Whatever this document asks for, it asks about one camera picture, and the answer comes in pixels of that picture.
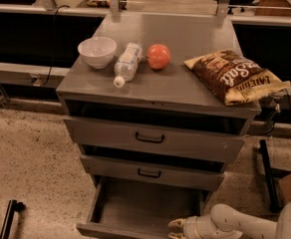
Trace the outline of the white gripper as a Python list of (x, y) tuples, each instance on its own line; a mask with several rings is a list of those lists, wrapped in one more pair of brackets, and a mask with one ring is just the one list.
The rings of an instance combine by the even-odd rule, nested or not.
[(183, 228), (183, 233), (170, 232), (168, 239), (215, 239), (216, 225), (210, 215), (177, 218), (168, 223), (169, 228)]

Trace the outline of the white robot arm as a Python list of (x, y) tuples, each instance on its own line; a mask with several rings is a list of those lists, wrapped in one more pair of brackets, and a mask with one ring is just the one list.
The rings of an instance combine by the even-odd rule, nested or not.
[(169, 239), (291, 239), (291, 201), (282, 209), (278, 221), (241, 213), (225, 204), (214, 205), (203, 216), (178, 218), (168, 223), (181, 232), (168, 234)]

